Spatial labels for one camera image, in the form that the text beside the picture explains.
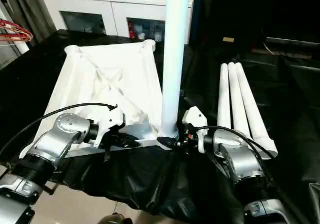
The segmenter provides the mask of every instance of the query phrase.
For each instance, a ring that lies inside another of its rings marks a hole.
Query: black cable
[[[34,124],[40,122],[41,120],[50,117],[56,113],[68,110],[68,109],[72,109],[72,108],[77,108],[77,107],[82,107],[82,106],[104,106],[104,107],[108,107],[110,110],[114,109],[115,107],[113,107],[112,105],[109,104],[105,104],[105,103],[80,103],[80,104],[74,104],[74,105],[70,105],[64,108],[60,108],[56,111],[50,112],[48,114],[43,115],[42,117],[34,120],[33,122],[31,122],[30,124],[28,124],[27,126],[25,126],[24,128],[22,128],[17,134],[15,134],[0,150],[0,156],[1,154],[4,152],[4,150],[23,132],[25,132],[27,129],[29,129],[30,127],[32,127]]]

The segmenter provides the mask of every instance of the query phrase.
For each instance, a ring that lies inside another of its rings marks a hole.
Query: white cylindrical tube
[[[220,67],[217,125],[231,128],[228,65],[226,63]]]
[[[268,150],[274,157],[277,156],[278,151],[275,146],[275,142],[269,138],[264,121],[260,115],[259,109],[255,102],[255,98],[250,89],[246,74],[242,68],[241,63],[236,63],[236,72],[241,89],[242,99],[248,117],[252,138],[260,144],[263,148]],[[270,157],[262,150],[258,149],[263,159],[269,159]]]
[[[246,137],[250,137],[246,111],[244,109],[245,107],[242,100],[236,66],[234,63],[228,64],[228,72],[231,93],[233,129],[243,133]]]
[[[177,137],[176,126],[189,0],[166,0],[160,136]]]

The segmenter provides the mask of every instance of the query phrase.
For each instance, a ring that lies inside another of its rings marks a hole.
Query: table
[[[66,57],[66,46],[133,41],[59,30],[1,70],[0,147],[44,113]],[[220,64],[232,57],[221,53],[217,47],[186,46],[179,118],[195,105],[208,117],[209,124],[216,123]],[[163,43],[157,44],[154,57],[162,83]],[[240,54],[236,60],[242,62],[278,148],[278,157],[266,165],[279,198],[302,223],[319,222],[319,63],[254,54]],[[0,163],[15,160],[37,128],[12,143],[0,156]],[[149,147],[114,152],[108,163],[103,160],[103,155],[68,159],[52,180],[92,196],[189,223],[241,223],[242,208],[232,185],[202,154],[183,155]]]

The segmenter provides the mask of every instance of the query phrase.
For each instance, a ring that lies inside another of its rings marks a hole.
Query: gray curtain
[[[32,46],[56,30],[43,0],[9,0],[9,3],[14,21],[33,34]]]

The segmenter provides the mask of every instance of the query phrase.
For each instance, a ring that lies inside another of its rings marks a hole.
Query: silver robot arm segment
[[[75,114],[59,115],[53,128],[0,179],[0,223],[29,224],[35,214],[30,205],[36,203],[71,144],[95,140],[98,129],[91,120]]]
[[[186,125],[184,142],[173,145],[192,147],[198,151],[198,147],[202,146],[208,154],[214,153],[214,162],[233,182],[235,196],[243,206],[246,224],[295,223],[270,189],[258,159],[241,137],[222,129],[216,130],[213,136],[192,130],[207,125],[206,118],[197,107],[185,113],[183,122]]]

